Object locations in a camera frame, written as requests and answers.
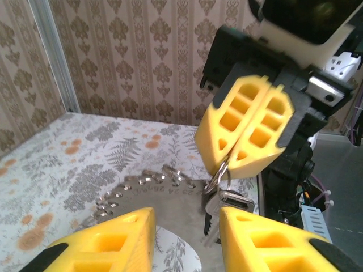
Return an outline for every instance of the keyring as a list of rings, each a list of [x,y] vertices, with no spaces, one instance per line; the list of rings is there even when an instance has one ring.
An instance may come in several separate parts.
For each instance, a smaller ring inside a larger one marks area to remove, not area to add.
[[[205,186],[204,191],[203,191],[204,194],[210,193],[216,186],[217,186],[217,190],[219,190],[219,183],[221,181],[222,176],[226,172],[227,172],[227,176],[228,176],[227,191],[229,191],[231,189],[231,174],[228,170],[228,162],[229,162],[229,158],[226,158],[222,162],[220,168],[218,169],[216,174],[214,174],[214,176],[210,180],[210,183]]]

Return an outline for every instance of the gray metal panel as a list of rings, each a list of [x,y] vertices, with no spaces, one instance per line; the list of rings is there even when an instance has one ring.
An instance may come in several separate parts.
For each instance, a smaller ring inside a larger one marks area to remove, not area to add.
[[[363,266],[363,147],[318,137],[313,161],[314,174],[332,191],[335,205],[324,212],[332,242]]]

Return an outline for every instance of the key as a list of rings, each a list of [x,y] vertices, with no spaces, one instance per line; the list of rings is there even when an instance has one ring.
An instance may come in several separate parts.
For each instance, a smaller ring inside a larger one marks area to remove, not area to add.
[[[204,228],[204,234],[206,230],[208,233],[202,239],[202,243],[205,247],[211,247],[219,238],[220,227],[219,227],[219,213],[220,208],[223,205],[222,199],[218,193],[214,194],[205,206],[206,211],[206,222]]]
[[[253,212],[255,203],[253,200],[245,198],[241,194],[234,191],[220,190],[217,192],[206,204],[206,213],[212,218],[209,224],[207,219],[205,224],[209,226],[209,232],[205,236],[204,246],[211,247],[215,243],[220,235],[220,208],[221,207],[234,207],[237,209]]]

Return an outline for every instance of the gripper finger pad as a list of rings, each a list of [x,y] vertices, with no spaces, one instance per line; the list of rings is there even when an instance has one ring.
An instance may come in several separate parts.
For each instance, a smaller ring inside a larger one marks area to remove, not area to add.
[[[235,81],[219,108],[208,106],[195,141],[211,175],[230,155],[233,179],[254,176],[285,150],[276,142],[294,108],[283,88],[272,86],[266,76],[245,76]]]

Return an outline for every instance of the fern leaf pattern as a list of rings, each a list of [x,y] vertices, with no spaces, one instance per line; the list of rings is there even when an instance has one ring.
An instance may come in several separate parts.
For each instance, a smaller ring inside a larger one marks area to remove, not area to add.
[[[141,149],[137,143],[137,138],[124,138],[111,149],[113,150],[112,153],[106,155],[109,164],[117,171],[122,172],[140,154]]]

